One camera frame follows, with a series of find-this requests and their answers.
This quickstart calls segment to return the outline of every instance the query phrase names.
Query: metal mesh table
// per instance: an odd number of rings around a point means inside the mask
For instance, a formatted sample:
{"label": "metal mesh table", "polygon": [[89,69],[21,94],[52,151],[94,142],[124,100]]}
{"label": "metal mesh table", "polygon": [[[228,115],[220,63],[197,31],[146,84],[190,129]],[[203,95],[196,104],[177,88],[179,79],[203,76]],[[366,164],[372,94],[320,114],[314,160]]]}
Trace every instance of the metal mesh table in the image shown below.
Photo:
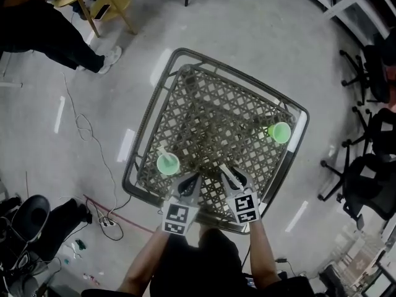
{"label": "metal mesh table", "polygon": [[[285,145],[267,133],[270,125],[280,121],[292,130]],[[197,221],[246,233],[225,202],[218,166],[238,166],[253,177],[263,215],[307,125],[306,110],[276,90],[214,59],[178,49],[165,67],[136,135],[124,190],[160,206],[176,177],[198,171],[203,180]],[[161,145],[178,156],[181,166],[176,175],[157,170]]]}

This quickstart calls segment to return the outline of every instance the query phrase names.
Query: green cup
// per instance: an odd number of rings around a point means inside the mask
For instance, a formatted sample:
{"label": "green cup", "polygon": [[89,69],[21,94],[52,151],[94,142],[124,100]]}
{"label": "green cup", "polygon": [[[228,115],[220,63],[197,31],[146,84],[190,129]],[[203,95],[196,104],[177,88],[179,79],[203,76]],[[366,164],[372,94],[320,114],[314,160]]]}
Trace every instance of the green cup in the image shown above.
{"label": "green cup", "polygon": [[177,173],[180,168],[180,161],[175,154],[168,153],[168,155],[171,161],[168,161],[164,154],[157,158],[157,168],[162,174],[170,176]]}
{"label": "green cup", "polygon": [[279,144],[285,144],[290,139],[291,129],[286,122],[279,122],[268,128],[268,134]]}

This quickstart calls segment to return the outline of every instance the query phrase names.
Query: black phone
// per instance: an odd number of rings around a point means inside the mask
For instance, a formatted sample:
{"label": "black phone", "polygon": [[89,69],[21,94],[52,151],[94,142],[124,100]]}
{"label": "black phone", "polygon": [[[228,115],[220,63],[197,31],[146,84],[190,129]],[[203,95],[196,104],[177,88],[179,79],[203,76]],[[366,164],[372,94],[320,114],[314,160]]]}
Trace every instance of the black phone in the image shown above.
{"label": "black phone", "polygon": [[110,5],[109,4],[105,4],[103,7],[101,7],[99,12],[96,14],[96,16],[93,19],[94,20],[101,20],[101,18],[104,16],[104,14],[106,13],[106,11],[109,8],[110,8]]}

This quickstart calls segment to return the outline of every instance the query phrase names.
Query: gray floor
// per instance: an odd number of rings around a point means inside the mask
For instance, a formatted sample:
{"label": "gray floor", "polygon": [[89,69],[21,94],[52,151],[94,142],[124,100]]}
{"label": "gray floor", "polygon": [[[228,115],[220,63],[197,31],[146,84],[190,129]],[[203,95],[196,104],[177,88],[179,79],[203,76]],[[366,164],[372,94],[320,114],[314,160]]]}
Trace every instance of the gray floor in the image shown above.
{"label": "gray floor", "polygon": [[[350,223],[335,200],[322,203],[316,197],[333,179],[319,161],[328,158],[333,146],[331,161],[338,159],[341,166],[338,146],[357,131],[350,112],[355,94],[340,85],[351,71],[338,50],[355,54],[358,46],[335,22],[318,25],[322,11],[310,0],[191,0],[187,8],[183,2],[133,0],[127,13],[139,28],[135,37],[126,32],[121,19],[103,24],[103,37],[94,38],[92,47],[98,53],[113,45],[124,50],[117,65],[103,76],[74,72],[37,52],[13,56],[6,77],[24,86],[0,88],[0,177],[11,193],[26,195],[27,171],[30,195],[45,195],[53,207],[67,200],[59,199],[62,196],[86,194],[112,208],[110,177],[98,145],[82,141],[77,133],[64,72],[77,113],[88,117],[103,146],[122,204],[127,199],[121,187],[125,162],[116,160],[124,134],[139,127],[153,92],[150,77],[152,80],[161,54],[190,48],[254,76],[308,109],[308,131],[264,224],[275,257],[287,257],[295,273],[306,271],[313,277],[335,247],[337,234]],[[62,12],[71,19],[70,7]],[[72,20],[88,38],[88,24],[78,16]],[[60,96],[66,103],[55,134]],[[306,210],[295,227],[285,232],[304,201],[308,202]],[[137,199],[119,214],[150,230],[161,221],[156,208]],[[374,215],[368,216],[375,227],[381,224]],[[127,223],[120,224],[125,238],[119,242],[104,237],[96,222],[73,236],[82,239],[88,249],[82,252],[82,260],[71,259],[64,269],[81,280],[86,273],[101,287],[116,288],[150,236]],[[197,242],[197,229],[194,225],[189,232],[192,244]],[[117,230],[107,231],[117,236]],[[244,258],[248,236],[229,236]],[[290,273],[288,264],[279,268]],[[249,271],[249,261],[245,270]]]}

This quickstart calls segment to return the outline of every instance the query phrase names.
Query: black shorts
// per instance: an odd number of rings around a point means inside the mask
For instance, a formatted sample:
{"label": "black shorts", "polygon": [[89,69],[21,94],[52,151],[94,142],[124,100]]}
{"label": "black shorts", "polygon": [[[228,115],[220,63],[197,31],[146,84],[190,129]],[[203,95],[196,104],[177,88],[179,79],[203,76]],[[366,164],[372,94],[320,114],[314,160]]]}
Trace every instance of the black shorts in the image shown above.
{"label": "black shorts", "polygon": [[238,249],[220,230],[203,234],[199,247],[171,235],[150,284],[151,297],[233,296],[248,290]]}

